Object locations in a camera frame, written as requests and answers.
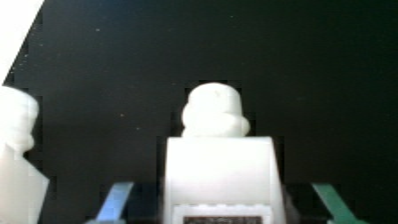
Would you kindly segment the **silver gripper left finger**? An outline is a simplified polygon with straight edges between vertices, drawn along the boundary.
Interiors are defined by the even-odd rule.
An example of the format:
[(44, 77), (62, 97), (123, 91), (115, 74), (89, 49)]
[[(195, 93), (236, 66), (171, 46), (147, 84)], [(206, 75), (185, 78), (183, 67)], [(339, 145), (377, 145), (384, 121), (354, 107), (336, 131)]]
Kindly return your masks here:
[(96, 218), (85, 224), (126, 224), (123, 211), (133, 189), (133, 182), (117, 182), (112, 185)]

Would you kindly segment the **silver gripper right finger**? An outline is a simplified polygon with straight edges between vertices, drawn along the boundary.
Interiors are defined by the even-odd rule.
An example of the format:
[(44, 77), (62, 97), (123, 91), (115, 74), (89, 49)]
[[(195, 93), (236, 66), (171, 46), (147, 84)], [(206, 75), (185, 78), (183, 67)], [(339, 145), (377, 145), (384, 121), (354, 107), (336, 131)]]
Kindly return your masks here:
[(313, 183), (311, 186), (332, 216), (327, 224), (370, 224), (355, 217), (334, 186), (327, 183)]

